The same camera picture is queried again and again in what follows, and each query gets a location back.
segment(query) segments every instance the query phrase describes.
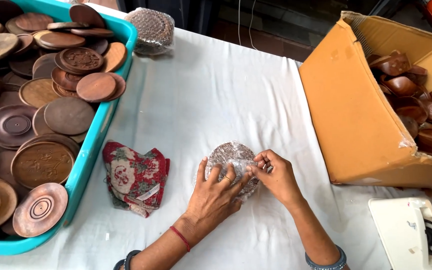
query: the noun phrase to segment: plastic wrap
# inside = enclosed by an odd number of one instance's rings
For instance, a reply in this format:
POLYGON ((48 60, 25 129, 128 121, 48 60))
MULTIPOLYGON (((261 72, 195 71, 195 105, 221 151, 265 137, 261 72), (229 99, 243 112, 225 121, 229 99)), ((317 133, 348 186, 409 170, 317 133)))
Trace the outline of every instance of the plastic wrap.
MULTIPOLYGON (((247 165, 257 165, 253 160, 255 158, 254 152, 247 146, 240 144, 238 142, 227 142, 216 147, 213 152, 208 157, 208 164, 206 165, 206 170, 204 174, 206 179, 211 172, 211 168, 217 163, 223 164, 223 169, 219 174, 219 181, 223 180, 223 177, 228 171, 228 163, 233 163, 234 171, 236 172, 236 179, 234 179, 231 185, 234 185, 241 180, 243 175, 246 173, 247 165)), ((246 201, 249 196, 251 196, 256 188, 258 187, 259 179, 253 176, 247 185, 239 192, 238 198, 246 201)))
POLYGON ((174 47, 174 19, 152 9, 137 8, 124 17, 138 30, 138 41, 134 52, 158 55, 174 47))

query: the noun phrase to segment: red thread bracelet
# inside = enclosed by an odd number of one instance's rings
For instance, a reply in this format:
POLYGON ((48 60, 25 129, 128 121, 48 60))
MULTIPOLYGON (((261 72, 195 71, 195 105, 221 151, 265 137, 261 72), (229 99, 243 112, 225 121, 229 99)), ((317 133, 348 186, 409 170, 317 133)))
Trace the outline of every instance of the red thread bracelet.
POLYGON ((183 242, 186 245, 186 248, 188 249, 188 252, 189 252, 191 250, 191 248, 189 247, 189 244, 188 244, 188 241, 186 241, 186 238, 184 238, 184 236, 178 230, 176 230, 176 228, 174 228, 173 226, 171 226, 170 229, 173 230, 173 232, 175 234, 177 234, 177 236, 179 236, 181 238, 181 240, 183 240, 183 242))

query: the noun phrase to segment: woman's hand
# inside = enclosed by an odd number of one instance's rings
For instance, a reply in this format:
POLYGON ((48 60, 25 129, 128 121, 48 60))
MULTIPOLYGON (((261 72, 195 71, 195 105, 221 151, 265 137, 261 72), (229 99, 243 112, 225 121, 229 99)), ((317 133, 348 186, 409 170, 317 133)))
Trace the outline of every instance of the woman's hand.
POLYGON ((254 161, 258 165, 247 166, 246 170, 259 178, 286 208, 298 205, 303 200, 291 162, 270 149, 259 153, 254 161))
POLYGON ((174 223, 174 227, 186 237, 191 247, 241 208, 242 201, 235 198, 253 176, 253 173, 247 172, 239 182, 231 186, 236 178, 233 164, 228 164, 227 174, 220 182, 218 178, 223 166, 216 164, 206 180, 207 163, 208 158, 205 156, 199 164, 196 186, 189 199, 188 209, 174 223))

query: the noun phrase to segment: white tablecloth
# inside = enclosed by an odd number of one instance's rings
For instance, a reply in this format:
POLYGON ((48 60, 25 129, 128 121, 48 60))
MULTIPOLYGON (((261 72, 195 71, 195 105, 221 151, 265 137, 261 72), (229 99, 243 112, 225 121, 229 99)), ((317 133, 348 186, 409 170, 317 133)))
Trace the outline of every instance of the white tablecloth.
MULTIPOLYGON (((201 158, 231 140, 255 152, 271 148, 292 162, 305 198, 351 269, 391 269, 367 202, 424 194, 330 184, 297 62, 181 29, 175 37, 173 56, 134 57, 106 136, 140 153, 158 148, 171 159, 160 209, 149 218, 114 209, 99 156, 72 224, 33 251, 0 257, 0 269, 111 269, 173 224, 186 209, 201 158)), ((261 185, 174 269, 308 267, 289 212, 261 185)))

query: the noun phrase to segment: turquoise plastic tray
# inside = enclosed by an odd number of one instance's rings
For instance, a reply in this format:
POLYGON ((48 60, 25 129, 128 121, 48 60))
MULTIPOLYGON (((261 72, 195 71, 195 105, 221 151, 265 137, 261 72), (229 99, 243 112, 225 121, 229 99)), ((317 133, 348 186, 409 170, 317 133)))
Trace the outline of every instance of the turquoise plastic tray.
MULTIPOLYGON (((55 22, 71 21, 69 17, 70 4, 55 0, 12 1, 17 3, 24 12, 45 13, 51 16, 55 22)), ((126 79, 133 60, 132 51, 135 47, 138 33, 136 28, 127 21, 105 14, 101 15, 105 19, 108 29, 111 29, 115 33, 115 37, 121 42, 126 43, 128 58, 124 62, 124 65, 116 71, 117 74, 126 79)), ((76 158, 68 181, 64 186, 68 191, 69 201, 66 212, 64 212, 61 220, 53 228, 36 237, 21 238, 11 236, 5 240, 0 240, 0 255, 16 255, 35 249, 49 241, 61 227, 68 226, 71 220, 73 220, 76 210, 78 209, 79 201, 88 183, 89 176, 93 171, 93 166, 103 143, 103 139, 106 136, 114 111, 118 105, 118 101, 119 99, 110 102, 102 102, 101 105, 99 105, 86 139, 81 146, 81 151, 76 158)))

